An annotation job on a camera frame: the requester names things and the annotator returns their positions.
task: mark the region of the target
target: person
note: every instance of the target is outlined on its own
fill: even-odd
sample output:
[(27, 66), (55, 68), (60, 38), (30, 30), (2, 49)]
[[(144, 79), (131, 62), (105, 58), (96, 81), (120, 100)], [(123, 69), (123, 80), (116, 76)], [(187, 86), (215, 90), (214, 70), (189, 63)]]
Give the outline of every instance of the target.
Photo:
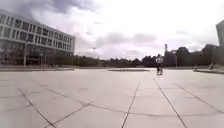
[(157, 73), (160, 73), (162, 74), (163, 70), (162, 70), (162, 62), (163, 62), (163, 58), (160, 54), (158, 54), (158, 56), (156, 57), (156, 67), (157, 67)]

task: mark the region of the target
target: building facade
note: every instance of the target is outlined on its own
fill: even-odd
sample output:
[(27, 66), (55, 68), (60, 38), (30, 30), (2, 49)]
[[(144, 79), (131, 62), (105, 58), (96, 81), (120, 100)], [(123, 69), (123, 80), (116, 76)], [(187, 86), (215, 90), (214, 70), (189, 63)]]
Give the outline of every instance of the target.
[(75, 37), (36, 21), (0, 10), (0, 64), (66, 64)]
[(224, 45), (224, 20), (216, 25), (216, 30), (219, 39), (219, 45)]

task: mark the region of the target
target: plaza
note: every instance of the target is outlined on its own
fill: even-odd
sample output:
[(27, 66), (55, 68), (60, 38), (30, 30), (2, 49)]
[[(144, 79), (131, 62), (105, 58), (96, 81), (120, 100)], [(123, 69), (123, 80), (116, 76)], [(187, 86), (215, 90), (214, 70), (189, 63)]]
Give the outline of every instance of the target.
[(0, 127), (224, 127), (223, 75), (149, 70), (0, 72)]

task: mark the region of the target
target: cloudy sky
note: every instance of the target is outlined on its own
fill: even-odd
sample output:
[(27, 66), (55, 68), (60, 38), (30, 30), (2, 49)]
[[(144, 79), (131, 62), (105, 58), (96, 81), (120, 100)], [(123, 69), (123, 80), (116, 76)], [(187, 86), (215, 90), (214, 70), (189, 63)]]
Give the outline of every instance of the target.
[(223, 0), (1, 0), (0, 8), (77, 37), (75, 54), (142, 58), (218, 44)]

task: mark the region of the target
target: white building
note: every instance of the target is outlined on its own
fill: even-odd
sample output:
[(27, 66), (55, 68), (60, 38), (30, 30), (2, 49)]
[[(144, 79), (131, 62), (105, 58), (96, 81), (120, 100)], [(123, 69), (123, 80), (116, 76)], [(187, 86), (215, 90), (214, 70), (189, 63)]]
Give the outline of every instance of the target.
[(0, 10), (0, 63), (21, 63), (25, 44), (28, 63), (57, 63), (57, 57), (73, 55), (75, 37)]

